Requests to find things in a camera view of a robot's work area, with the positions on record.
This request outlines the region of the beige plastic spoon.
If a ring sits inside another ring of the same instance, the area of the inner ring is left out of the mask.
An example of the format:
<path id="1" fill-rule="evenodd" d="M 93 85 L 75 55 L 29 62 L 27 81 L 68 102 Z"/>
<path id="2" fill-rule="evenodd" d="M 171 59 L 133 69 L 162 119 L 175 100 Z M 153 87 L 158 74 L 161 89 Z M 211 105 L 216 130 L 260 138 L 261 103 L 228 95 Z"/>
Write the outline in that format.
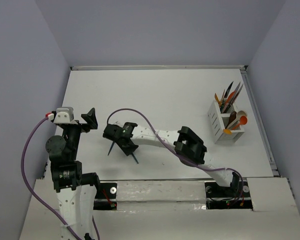
<path id="1" fill-rule="evenodd" d="M 238 112 L 236 113 L 236 118 L 234 119 L 234 121 L 232 121 L 232 123 L 229 124 L 229 127 L 231 127 L 231 126 L 237 124 L 237 122 L 240 120 L 240 118 L 241 118 L 242 116 L 247 117 L 247 116 L 248 116 L 247 112 L 244 111 L 244 110 L 238 111 Z"/>

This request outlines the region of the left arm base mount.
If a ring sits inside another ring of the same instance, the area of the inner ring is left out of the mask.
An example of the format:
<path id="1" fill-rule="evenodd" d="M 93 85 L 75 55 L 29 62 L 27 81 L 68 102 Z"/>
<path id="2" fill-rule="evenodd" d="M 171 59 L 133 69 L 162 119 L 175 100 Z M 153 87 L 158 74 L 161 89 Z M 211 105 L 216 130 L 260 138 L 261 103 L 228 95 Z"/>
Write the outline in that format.
<path id="1" fill-rule="evenodd" d="M 102 181 L 97 191 L 93 209 L 95 211 L 115 211 L 117 209 L 118 184 L 116 182 Z"/>

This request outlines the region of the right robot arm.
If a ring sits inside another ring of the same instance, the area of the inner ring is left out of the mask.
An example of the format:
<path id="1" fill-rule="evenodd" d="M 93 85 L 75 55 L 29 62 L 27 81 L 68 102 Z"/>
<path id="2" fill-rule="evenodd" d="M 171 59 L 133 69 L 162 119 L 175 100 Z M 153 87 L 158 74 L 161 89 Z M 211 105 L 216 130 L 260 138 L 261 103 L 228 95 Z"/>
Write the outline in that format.
<path id="1" fill-rule="evenodd" d="M 126 156 L 133 155 L 140 145 L 166 148 L 189 167 L 207 173 L 225 196 L 242 191 L 240 174 L 217 162 L 208 152 L 203 140 L 189 127 L 180 130 L 155 130 L 132 122 L 123 126 L 107 124 L 103 137 L 119 146 Z"/>

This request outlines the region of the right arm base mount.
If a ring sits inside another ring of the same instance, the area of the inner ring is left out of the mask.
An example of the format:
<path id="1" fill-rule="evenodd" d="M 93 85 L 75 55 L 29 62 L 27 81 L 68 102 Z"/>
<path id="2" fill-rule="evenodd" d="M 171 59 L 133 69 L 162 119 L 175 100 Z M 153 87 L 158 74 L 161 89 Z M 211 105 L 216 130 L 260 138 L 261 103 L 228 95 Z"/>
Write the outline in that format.
<path id="1" fill-rule="evenodd" d="M 239 184 L 238 191 L 221 187 L 214 181 L 204 183 L 208 210 L 253 209 L 248 181 Z"/>

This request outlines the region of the teal plastic knife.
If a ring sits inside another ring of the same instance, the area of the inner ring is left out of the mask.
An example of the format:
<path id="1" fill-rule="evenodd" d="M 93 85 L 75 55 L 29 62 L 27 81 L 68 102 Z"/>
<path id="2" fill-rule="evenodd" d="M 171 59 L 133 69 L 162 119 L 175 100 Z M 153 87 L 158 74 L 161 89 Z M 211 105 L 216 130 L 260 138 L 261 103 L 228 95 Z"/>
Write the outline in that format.
<path id="1" fill-rule="evenodd" d="M 139 161 L 137 160 L 136 156 L 134 153 L 131 153 L 131 156 L 133 157 L 134 161 L 136 162 L 136 164 L 139 164 Z"/>

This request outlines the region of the pink-handle metal knife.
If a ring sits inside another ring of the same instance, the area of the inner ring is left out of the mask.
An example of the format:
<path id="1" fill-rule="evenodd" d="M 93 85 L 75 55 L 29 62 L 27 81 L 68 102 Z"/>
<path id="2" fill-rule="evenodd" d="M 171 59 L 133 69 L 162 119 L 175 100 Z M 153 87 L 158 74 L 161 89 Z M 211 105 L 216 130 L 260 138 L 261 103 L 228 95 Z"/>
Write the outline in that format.
<path id="1" fill-rule="evenodd" d="M 229 104 L 232 105 L 235 102 L 235 99 L 237 98 L 237 96 L 239 95 L 240 91 L 243 88 L 243 84 L 239 83 L 239 85 L 237 86 L 237 88 L 234 91 L 234 95 L 231 98 L 231 100 L 229 101 Z"/>

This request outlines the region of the yellow-orange plastic spoon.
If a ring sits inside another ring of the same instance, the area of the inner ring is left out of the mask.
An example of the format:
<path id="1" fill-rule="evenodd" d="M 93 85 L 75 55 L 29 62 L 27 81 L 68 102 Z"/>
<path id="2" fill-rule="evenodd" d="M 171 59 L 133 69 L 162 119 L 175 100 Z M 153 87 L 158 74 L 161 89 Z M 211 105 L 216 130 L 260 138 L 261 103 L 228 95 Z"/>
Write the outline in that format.
<path id="1" fill-rule="evenodd" d="M 227 135 L 231 135 L 232 131 L 230 129 L 223 129 L 223 133 L 227 134 Z"/>

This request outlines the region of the orange-red plastic knife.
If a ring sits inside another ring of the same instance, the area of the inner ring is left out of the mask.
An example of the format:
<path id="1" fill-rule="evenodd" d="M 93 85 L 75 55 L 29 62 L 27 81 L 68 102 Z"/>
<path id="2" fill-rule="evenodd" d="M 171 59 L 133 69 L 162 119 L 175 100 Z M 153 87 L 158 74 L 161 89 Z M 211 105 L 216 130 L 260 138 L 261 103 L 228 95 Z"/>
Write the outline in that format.
<path id="1" fill-rule="evenodd" d="M 227 98 L 224 107 L 227 108 L 232 102 L 233 102 L 233 98 L 236 95 L 236 91 L 233 91 Z"/>

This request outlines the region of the orange-red plastic spoon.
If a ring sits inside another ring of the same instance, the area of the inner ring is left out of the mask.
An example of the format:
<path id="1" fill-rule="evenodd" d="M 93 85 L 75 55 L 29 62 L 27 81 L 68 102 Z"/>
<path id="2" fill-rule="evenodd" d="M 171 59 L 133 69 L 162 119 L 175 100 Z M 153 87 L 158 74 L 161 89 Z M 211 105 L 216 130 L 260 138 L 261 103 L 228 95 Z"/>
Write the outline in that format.
<path id="1" fill-rule="evenodd" d="M 246 125 L 248 123 L 248 118 L 246 116 L 241 116 L 239 119 L 239 123 L 232 127 L 231 130 L 237 129 L 241 125 Z"/>

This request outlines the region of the dark brown wooden spoon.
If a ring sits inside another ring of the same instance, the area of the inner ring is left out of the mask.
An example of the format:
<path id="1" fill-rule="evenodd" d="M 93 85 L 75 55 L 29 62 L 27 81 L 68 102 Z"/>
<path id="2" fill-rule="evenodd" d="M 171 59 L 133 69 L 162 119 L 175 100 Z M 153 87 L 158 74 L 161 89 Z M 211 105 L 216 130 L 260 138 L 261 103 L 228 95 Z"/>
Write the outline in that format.
<path id="1" fill-rule="evenodd" d="M 227 125 L 225 126 L 226 129 L 227 129 L 227 128 L 230 126 L 230 124 L 236 119 L 236 117 L 237 117 L 237 112 L 236 112 L 236 111 L 233 111 L 233 112 L 230 114 L 230 116 L 229 116 Z"/>

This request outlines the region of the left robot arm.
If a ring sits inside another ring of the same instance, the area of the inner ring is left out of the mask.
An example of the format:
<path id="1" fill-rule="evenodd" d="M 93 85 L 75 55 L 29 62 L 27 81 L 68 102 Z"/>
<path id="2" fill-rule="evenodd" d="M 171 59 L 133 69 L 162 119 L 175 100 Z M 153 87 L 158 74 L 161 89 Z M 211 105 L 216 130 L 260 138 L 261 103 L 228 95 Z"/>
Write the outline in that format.
<path id="1" fill-rule="evenodd" d="M 92 211 L 101 185 L 95 172 L 82 172 L 82 163 L 77 160 L 77 152 L 81 134 L 98 128 L 96 110 L 91 108 L 88 113 L 81 115 L 84 123 L 74 119 L 72 107 L 58 108 L 53 112 L 53 116 L 53 123 L 63 132 L 61 135 L 50 137 L 45 149 L 50 161 L 59 214 L 65 221 L 61 237 L 65 240 L 92 240 Z"/>

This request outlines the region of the patterned-handle metal knife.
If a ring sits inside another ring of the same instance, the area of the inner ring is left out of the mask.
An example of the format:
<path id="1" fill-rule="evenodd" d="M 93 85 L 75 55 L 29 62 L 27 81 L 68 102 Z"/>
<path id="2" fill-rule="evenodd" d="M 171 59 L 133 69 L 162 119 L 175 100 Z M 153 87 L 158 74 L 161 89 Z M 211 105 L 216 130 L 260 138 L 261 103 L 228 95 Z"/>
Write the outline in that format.
<path id="1" fill-rule="evenodd" d="M 220 105 L 220 111 L 222 111 L 223 107 L 225 106 L 226 100 L 228 98 L 228 95 L 230 93 L 230 90 L 232 88 L 233 85 L 233 81 L 231 82 L 231 84 L 228 86 L 228 88 L 226 89 L 224 96 L 222 97 L 222 101 L 221 101 L 221 105 Z"/>

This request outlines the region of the blue plastic spoon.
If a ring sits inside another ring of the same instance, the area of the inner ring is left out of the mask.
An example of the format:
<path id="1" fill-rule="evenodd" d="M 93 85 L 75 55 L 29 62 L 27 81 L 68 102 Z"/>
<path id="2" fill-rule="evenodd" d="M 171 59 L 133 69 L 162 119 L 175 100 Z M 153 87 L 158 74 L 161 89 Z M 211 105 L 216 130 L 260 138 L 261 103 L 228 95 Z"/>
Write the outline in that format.
<path id="1" fill-rule="evenodd" d="M 114 145 L 115 145 L 115 142 L 113 141 L 113 142 L 111 143 L 111 145 L 110 145 L 109 150 L 108 150 L 108 153 L 107 153 L 108 156 L 110 155 L 110 153 L 111 153 L 111 151 L 112 151 Z"/>

